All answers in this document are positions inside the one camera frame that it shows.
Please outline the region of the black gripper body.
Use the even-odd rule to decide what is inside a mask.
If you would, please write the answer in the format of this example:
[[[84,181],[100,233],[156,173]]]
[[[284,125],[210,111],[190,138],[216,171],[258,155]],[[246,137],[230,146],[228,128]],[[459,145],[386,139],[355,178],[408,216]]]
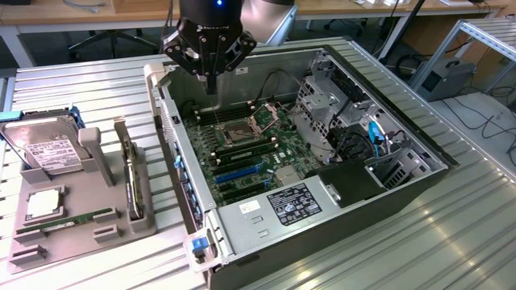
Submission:
[[[227,52],[243,33],[243,1],[180,1],[179,36],[200,55]]]

